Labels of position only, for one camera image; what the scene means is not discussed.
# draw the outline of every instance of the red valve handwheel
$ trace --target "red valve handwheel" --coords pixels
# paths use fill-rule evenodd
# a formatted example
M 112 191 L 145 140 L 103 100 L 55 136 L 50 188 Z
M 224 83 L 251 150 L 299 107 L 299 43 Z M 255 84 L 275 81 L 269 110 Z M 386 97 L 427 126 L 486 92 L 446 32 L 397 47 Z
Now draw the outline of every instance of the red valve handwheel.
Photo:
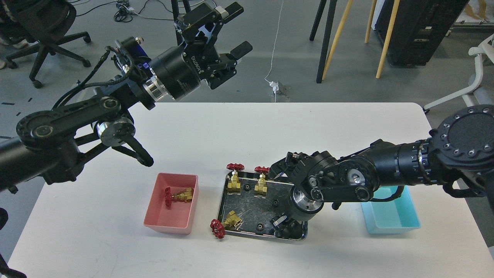
M 263 173 L 263 174 L 267 174 L 269 173 L 269 167 L 261 167 L 261 166 L 257 166 L 254 171 L 258 172 L 258 173 Z
M 171 188 L 165 188 L 165 206 L 171 208 Z
M 218 220 L 218 219 L 213 219 L 211 221 L 211 225 L 209 225 L 212 229 L 212 232 L 214 233 L 214 236 L 217 238 L 223 238 L 226 233 L 225 233 L 225 227 L 223 224 Z
M 235 171 L 241 171 L 245 169 L 245 167 L 242 164 L 237 164 L 237 163 L 230 163 L 226 166 L 226 169 L 228 170 L 235 170 Z

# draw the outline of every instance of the white chair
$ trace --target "white chair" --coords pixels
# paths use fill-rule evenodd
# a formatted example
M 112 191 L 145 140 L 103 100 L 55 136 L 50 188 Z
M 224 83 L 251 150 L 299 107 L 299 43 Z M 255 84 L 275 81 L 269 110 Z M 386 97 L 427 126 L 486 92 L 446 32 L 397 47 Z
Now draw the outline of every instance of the white chair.
M 494 46 L 493 44 L 494 40 L 494 34 L 485 39 L 483 42 L 479 44 L 477 47 L 472 47 L 468 51 L 468 54 L 470 56 L 475 56 L 475 79 L 473 80 L 473 83 L 466 87 L 463 88 L 457 92 L 454 92 L 452 94 L 449 94 L 445 97 L 442 97 L 436 101 L 433 101 L 427 105 L 424 105 L 423 109 L 424 112 L 427 114 L 429 112 L 429 109 L 431 107 L 434 107 L 438 104 L 441 104 L 443 102 L 446 102 L 450 99 L 453 99 L 455 97 L 461 96 L 463 100 L 465 101 L 467 106 L 473 106 L 476 104 L 492 104 L 492 100 L 485 94 L 484 90 L 477 90 L 477 88 L 480 86 L 480 83 L 482 82 L 482 78 L 484 75 L 484 68 L 483 68 L 483 57 L 482 55 L 485 54 L 492 63 L 494 63 Z

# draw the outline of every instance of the chair base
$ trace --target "chair base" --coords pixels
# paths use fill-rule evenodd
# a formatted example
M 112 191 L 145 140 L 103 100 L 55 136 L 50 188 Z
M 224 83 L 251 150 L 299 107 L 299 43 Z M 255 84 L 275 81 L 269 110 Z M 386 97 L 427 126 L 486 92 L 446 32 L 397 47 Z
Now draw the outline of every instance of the chair base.
M 60 41 L 58 41 L 56 44 L 42 44 L 42 43 L 37 43 L 33 46 L 27 47 L 25 49 L 22 49 L 12 55 L 9 55 L 5 57 L 7 60 L 7 64 L 9 68 L 16 68 L 17 65 L 15 62 L 12 61 L 12 59 L 17 59 L 21 58 L 30 54 L 38 53 L 36 56 L 36 59 L 34 61 L 33 67 L 31 69 L 31 73 L 29 74 L 29 79 L 33 82 L 33 85 L 35 88 L 41 88 L 42 84 L 40 81 L 36 80 L 36 75 L 38 74 L 41 65 L 43 64 L 44 60 L 46 59 L 46 56 L 48 53 L 51 55 L 55 55 L 56 53 L 70 57 L 72 59 L 78 60 L 82 62 L 82 65 L 84 67 L 90 67 L 91 63 L 89 60 L 84 59 L 83 57 L 70 52 L 64 48 L 61 48 L 59 45 L 62 45 L 64 43 L 68 43 L 71 41 L 74 41 L 76 39 L 83 38 L 86 43 L 91 42 L 91 37 L 89 36 L 88 32 L 81 32 L 73 35 L 68 35 L 64 36 Z

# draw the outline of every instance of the white table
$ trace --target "white table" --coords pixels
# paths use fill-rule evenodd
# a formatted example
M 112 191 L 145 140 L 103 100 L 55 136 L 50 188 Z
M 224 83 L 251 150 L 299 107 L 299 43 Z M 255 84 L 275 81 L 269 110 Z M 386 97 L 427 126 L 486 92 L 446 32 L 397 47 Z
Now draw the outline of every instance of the white table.
M 76 182 L 45 185 L 11 268 L 30 278 L 494 277 L 465 201 L 436 185 L 410 187 L 422 228 L 402 235 L 368 234 L 359 203 L 326 206 L 295 244 L 210 232 L 228 163 L 253 170 L 287 151 L 340 157 L 379 138 L 424 139 L 430 126 L 416 104 L 160 103 L 131 112 L 154 166 L 107 150 Z M 190 235 L 143 226 L 158 172 L 199 176 Z

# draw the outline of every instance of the office chair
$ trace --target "office chair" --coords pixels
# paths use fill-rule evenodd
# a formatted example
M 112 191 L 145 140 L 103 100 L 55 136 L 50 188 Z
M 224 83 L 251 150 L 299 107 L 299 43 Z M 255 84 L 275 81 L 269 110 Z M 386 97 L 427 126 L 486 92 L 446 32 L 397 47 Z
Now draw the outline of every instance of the office chair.
M 467 106 L 476 105 L 477 102 L 479 104 L 493 103 L 493 101 L 489 98 L 489 96 L 485 95 L 482 90 L 478 91 L 478 88 L 480 87 L 480 83 L 482 82 L 482 79 L 484 77 L 483 55 L 487 56 L 487 58 L 492 63 L 494 63 L 493 44 L 494 44 L 494 34 L 490 35 L 487 39 L 483 40 L 479 44 L 479 46 L 470 48 L 470 50 L 468 51 L 468 55 L 473 56 L 475 61 L 475 75 L 473 81 L 471 81 L 471 84 L 466 88 L 463 88 L 459 91 L 456 91 L 436 101 L 424 105 L 422 109 L 424 110 L 425 114 L 427 114 L 432 107 L 459 96 L 463 98 Z
M 29 74 L 29 79 L 35 88 L 42 87 L 42 83 L 36 80 L 36 74 L 38 74 L 48 53 L 51 55 L 62 54 L 81 61 L 84 67 L 91 66 L 89 60 L 59 46 L 79 38 L 83 38 L 86 43 L 91 42 L 91 37 L 87 32 L 65 35 L 76 18 L 76 9 L 70 3 L 64 0 L 10 0 L 6 3 L 18 24 L 0 25 L 0 32 L 3 33 L 3 36 L 26 37 L 28 41 L 38 41 L 33 46 L 5 57 L 7 66 L 11 69 L 17 68 L 17 64 L 12 59 L 37 52 L 33 68 Z

